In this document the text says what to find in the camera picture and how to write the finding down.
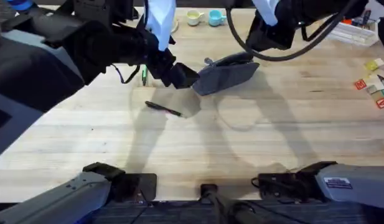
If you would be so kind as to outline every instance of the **label sticker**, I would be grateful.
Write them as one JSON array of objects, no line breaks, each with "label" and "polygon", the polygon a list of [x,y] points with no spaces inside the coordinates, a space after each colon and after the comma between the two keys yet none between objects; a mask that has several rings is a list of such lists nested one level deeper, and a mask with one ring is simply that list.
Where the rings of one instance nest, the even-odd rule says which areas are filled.
[{"label": "label sticker", "polygon": [[328,188],[352,189],[349,180],[343,177],[324,177],[324,182]]}]

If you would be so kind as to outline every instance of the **pen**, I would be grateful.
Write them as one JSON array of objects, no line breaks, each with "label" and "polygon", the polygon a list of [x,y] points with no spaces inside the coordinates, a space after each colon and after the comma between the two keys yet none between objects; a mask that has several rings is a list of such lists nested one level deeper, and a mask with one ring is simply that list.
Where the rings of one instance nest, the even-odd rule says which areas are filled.
[{"label": "pen", "polygon": [[163,106],[160,106],[158,104],[155,104],[155,103],[152,103],[150,101],[145,101],[145,104],[146,106],[152,108],[152,109],[155,109],[155,110],[163,110],[163,111],[166,111],[170,114],[173,114],[175,116],[178,116],[178,117],[182,117],[182,113],[178,112],[178,111],[174,111],[174,110],[171,110],[169,108],[166,108],[166,107],[163,107]]}]

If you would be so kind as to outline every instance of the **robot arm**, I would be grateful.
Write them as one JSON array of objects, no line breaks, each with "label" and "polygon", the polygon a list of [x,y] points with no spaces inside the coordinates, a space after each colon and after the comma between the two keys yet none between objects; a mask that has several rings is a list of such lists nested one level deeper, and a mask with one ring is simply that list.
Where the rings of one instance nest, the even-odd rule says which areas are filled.
[{"label": "robot arm", "polygon": [[[1,211],[0,223],[74,224],[112,200],[131,199],[144,177],[157,180],[155,174],[126,174],[97,162],[68,182]],[[155,195],[156,186],[152,189]]]},{"label": "robot arm", "polygon": [[155,79],[176,88],[190,87],[199,77],[176,63],[167,48],[169,40],[175,43],[170,37],[174,5],[167,17],[150,7],[152,34],[142,20],[137,28],[123,25],[133,17],[132,4],[123,1],[68,0],[56,11],[29,0],[9,3],[20,15],[5,21],[0,35],[0,154],[112,63],[145,64]]}]

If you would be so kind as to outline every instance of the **wood grain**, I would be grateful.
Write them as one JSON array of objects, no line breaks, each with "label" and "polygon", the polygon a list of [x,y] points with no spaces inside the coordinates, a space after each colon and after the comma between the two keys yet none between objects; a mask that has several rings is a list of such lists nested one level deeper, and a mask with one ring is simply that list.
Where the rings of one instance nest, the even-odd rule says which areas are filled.
[{"label": "wood grain", "polygon": [[[178,61],[200,70],[205,57],[241,51],[228,26],[189,27],[186,10],[177,10],[177,44],[170,47]],[[242,37],[253,12],[233,11]],[[298,34],[292,50],[304,45]],[[149,87],[139,77],[122,85],[110,67],[0,157],[0,202],[26,200],[97,161],[130,173],[156,173],[158,200],[195,199],[202,183],[216,183],[231,197],[258,198],[250,186],[258,173],[317,161],[384,166],[384,110],[353,85],[367,73],[364,62],[377,57],[384,60],[381,44],[361,48],[325,40],[294,60],[257,60],[261,66],[250,81],[205,97],[164,88],[151,77]],[[120,69],[124,76],[133,70]],[[146,100],[188,118],[153,111]]]}]

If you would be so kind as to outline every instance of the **black cable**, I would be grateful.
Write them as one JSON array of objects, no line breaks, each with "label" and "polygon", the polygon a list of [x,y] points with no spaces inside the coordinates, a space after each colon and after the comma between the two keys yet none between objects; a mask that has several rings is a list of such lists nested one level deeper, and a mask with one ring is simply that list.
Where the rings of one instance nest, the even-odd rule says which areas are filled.
[{"label": "black cable", "polygon": [[146,209],[148,209],[149,206],[147,205],[146,207],[144,207],[138,215],[135,216],[135,218],[129,223],[129,224],[134,224],[136,222],[136,220],[138,220],[138,218],[146,211]]},{"label": "black cable", "polygon": [[289,216],[289,215],[286,215],[286,214],[277,212],[277,211],[275,211],[275,210],[272,210],[272,209],[270,209],[270,208],[267,208],[267,207],[265,207],[265,206],[263,206],[263,205],[260,205],[260,204],[254,202],[254,201],[246,201],[246,202],[247,202],[247,203],[250,203],[251,205],[257,206],[258,208],[261,208],[261,209],[263,209],[263,210],[265,210],[265,211],[267,211],[267,212],[270,212],[270,213],[272,213],[272,214],[279,215],[279,216],[281,216],[281,217],[283,217],[283,218],[287,218],[288,220],[292,220],[292,221],[294,221],[294,222],[298,222],[298,223],[300,223],[300,224],[310,224],[309,222],[305,222],[305,221],[302,221],[302,220],[300,220],[300,219],[298,219],[298,218],[294,218],[294,217],[291,217],[291,216]]},{"label": "black cable", "polygon": [[131,73],[131,75],[128,77],[128,79],[124,82],[124,84],[127,84],[129,83],[134,77],[135,75],[139,72],[139,69],[141,68],[141,66],[137,65],[135,70]]},{"label": "black cable", "polygon": [[144,27],[148,25],[148,18],[149,18],[149,0],[144,0]]},{"label": "black cable", "polygon": [[252,184],[252,186],[254,186],[254,187],[256,187],[256,188],[260,188],[260,186],[258,185],[258,184],[256,184],[255,183],[255,181],[257,181],[258,180],[258,177],[254,177],[254,178],[252,178],[252,180],[251,180],[251,184]]},{"label": "black cable", "polygon": [[328,27],[332,21],[334,21],[336,17],[336,14],[328,18],[315,32],[312,33],[309,37],[306,34],[306,26],[301,27],[301,35],[302,39],[305,41],[310,42],[311,40],[315,39],[326,27]]},{"label": "black cable", "polygon": [[299,50],[293,54],[290,54],[287,56],[282,56],[282,57],[266,56],[266,55],[260,54],[260,53],[256,52],[255,50],[249,48],[249,46],[247,46],[244,43],[244,41],[241,40],[240,36],[237,34],[237,31],[235,30],[235,26],[233,25],[232,15],[230,13],[232,9],[226,8],[226,12],[227,12],[227,19],[228,19],[230,32],[232,33],[235,40],[239,43],[240,47],[242,47],[245,51],[247,51],[248,53],[254,55],[255,57],[257,57],[259,59],[267,60],[267,61],[271,61],[271,62],[282,62],[282,61],[291,60],[291,59],[294,59],[298,56],[301,56],[304,53],[313,49],[317,44],[322,42],[322,40],[325,39],[325,37],[328,34],[330,34],[330,32],[338,25],[338,23],[344,18],[345,14],[349,11],[349,9],[352,8],[352,6],[354,6],[354,4],[357,1],[359,1],[359,0],[350,0],[347,3],[347,5],[341,10],[341,12],[339,12],[336,15],[336,17],[334,18],[334,21],[329,25],[329,27],[325,31],[323,31],[323,33],[320,36],[318,36],[315,40],[313,40],[309,45],[305,46],[303,49],[301,49],[301,50]]},{"label": "black cable", "polygon": [[139,65],[136,66],[135,70],[130,74],[130,76],[128,77],[128,79],[126,81],[124,81],[124,78],[123,76],[121,75],[121,72],[120,70],[117,68],[116,65],[114,64],[111,64],[117,71],[118,75],[119,75],[119,79],[120,79],[120,82],[122,84],[128,84],[134,77],[135,75],[139,72],[139,69],[141,68]]}]

